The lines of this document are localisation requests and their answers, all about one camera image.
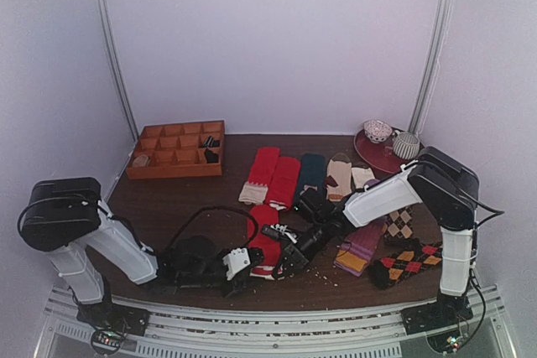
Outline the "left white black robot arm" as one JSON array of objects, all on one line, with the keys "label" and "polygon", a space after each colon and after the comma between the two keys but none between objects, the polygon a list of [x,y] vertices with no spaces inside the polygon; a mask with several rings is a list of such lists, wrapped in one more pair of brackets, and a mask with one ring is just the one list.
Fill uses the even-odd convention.
[{"label": "left white black robot arm", "polygon": [[182,288],[218,288],[224,296],[242,290],[263,251],[244,245],[218,250],[204,236],[173,236],[159,252],[143,243],[130,221],[111,211],[92,177],[38,182],[20,213],[17,230],[27,245],[45,253],[77,301],[103,328],[121,318],[105,277],[86,254],[101,254],[140,288],[174,294]]}]

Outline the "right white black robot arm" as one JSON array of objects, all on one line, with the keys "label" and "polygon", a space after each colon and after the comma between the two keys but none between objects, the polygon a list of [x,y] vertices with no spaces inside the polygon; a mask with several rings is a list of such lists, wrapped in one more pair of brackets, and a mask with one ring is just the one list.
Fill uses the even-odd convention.
[{"label": "right white black robot arm", "polygon": [[275,278],[288,277],[306,267],[336,236],[346,236],[396,210],[422,204],[439,225],[439,246],[413,246],[395,257],[385,257],[368,268],[376,287],[387,289],[396,282],[433,264],[441,253],[440,293],[430,307],[435,324],[448,325],[462,312],[462,301],[477,253],[476,220],[479,180],[465,165],[434,147],[423,148],[417,158],[386,179],[358,189],[342,202],[331,202],[309,188],[299,197],[298,211],[310,228],[296,238],[279,236],[282,252],[273,270]]}]

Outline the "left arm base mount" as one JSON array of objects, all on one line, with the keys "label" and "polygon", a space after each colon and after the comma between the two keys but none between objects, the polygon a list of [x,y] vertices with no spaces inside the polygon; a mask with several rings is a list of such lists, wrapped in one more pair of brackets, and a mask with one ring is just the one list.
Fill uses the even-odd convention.
[{"label": "left arm base mount", "polygon": [[144,336],[149,324],[147,309],[121,304],[80,304],[76,318],[93,328],[90,347],[98,355],[119,352],[129,335]]}]

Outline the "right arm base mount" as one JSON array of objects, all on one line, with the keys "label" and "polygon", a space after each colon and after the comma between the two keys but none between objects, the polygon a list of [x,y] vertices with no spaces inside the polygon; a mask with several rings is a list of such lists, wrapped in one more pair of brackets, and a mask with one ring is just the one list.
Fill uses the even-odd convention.
[{"label": "right arm base mount", "polygon": [[439,293],[435,302],[403,309],[401,316],[407,335],[426,333],[432,350],[450,354],[462,347],[465,335],[461,324],[468,324],[473,312],[467,296]]}]

